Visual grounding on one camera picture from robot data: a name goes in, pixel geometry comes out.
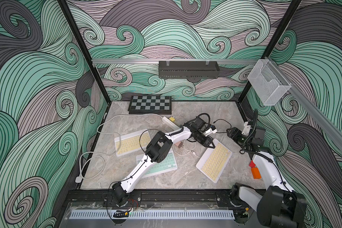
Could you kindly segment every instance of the ventilation grille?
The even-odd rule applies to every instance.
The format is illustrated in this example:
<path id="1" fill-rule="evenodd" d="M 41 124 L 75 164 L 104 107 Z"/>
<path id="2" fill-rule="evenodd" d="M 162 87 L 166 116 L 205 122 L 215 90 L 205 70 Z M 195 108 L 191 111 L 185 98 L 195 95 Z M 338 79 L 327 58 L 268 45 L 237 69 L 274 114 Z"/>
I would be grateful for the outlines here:
<path id="1" fill-rule="evenodd" d="M 116 210 L 108 210 L 112 219 Z M 109 219 L 106 210 L 73 210 L 69 219 Z M 126 219 L 223 219 L 234 220 L 232 210 L 156 210 L 130 212 Z"/>

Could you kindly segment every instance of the white plug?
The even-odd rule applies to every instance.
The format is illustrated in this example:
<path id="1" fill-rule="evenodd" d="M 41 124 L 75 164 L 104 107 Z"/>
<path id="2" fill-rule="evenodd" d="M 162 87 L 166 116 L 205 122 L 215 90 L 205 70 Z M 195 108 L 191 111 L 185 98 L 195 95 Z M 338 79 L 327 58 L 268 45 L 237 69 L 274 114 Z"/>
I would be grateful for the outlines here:
<path id="1" fill-rule="evenodd" d="M 76 177 L 76 179 L 75 179 L 76 183 L 81 183 L 81 181 L 82 181 L 82 177 L 81 176 Z"/>

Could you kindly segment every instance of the yellow keyboard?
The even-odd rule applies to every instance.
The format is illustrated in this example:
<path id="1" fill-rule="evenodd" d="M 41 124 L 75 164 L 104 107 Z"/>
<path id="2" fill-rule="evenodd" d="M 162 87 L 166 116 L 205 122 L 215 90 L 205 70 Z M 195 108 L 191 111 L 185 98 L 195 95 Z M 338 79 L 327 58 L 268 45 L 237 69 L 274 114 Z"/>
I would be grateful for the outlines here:
<path id="1" fill-rule="evenodd" d="M 213 140 L 215 148 L 208 148 L 196 167 L 214 183 L 218 182 L 232 152 L 217 139 Z"/>
<path id="2" fill-rule="evenodd" d="M 117 152 L 117 156 L 122 156 L 137 150 L 140 150 L 141 147 L 139 146 L 139 138 L 146 129 L 136 131 L 127 135 L 122 135 L 121 136 L 121 146 L 120 149 Z M 115 148 L 119 148 L 119 137 L 116 137 L 114 139 L 115 143 Z M 148 131 L 143 133 L 142 138 L 141 138 L 141 145 L 142 148 L 146 148 L 146 146 L 150 143 L 150 134 Z"/>

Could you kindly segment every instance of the power strip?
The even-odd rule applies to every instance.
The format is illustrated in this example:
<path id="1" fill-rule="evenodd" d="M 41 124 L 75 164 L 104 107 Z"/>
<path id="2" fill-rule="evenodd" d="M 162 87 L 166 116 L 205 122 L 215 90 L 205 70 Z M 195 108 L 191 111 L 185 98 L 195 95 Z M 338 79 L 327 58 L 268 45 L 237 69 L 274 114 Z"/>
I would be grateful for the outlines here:
<path id="1" fill-rule="evenodd" d="M 167 117 L 162 117 L 162 121 L 169 127 L 171 127 L 174 131 L 179 130 L 180 127 L 174 124 L 171 120 L 169 120 Z"/>

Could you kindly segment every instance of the wall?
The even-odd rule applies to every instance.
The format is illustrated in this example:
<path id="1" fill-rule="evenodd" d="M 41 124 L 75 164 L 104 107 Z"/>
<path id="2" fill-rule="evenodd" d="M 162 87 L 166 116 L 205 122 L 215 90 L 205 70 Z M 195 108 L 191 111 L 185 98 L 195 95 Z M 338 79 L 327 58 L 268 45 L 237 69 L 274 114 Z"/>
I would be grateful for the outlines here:
<path id="1" fill-rule="evenodd" d="M 342 1 L 298 9 L 271 57 L 342 132 Z M 289 93 L 270 107 L 251 89 L 242 105 L 249 118 L 259 109 L 265 144 L 308 200 L 306 223 L 342 227 L 342 152 L 314 117 Z"/>
<path id="2" fill-rule="evenodd" d="M 0 0 L 0 228 L 52 227 L 106 103 L 57 0 Z"/>
<path id="3" fill-rule="evenodd" d="M 258 59 L 290 0 L 68 0 L 93 58 Z M 320 0 L 305 0 L 302 6 Z M 237 100 L 252 66 L 221 65 L 218 79 L 159 79 L 157 65 L 97 66 L 112 100 Z"/>

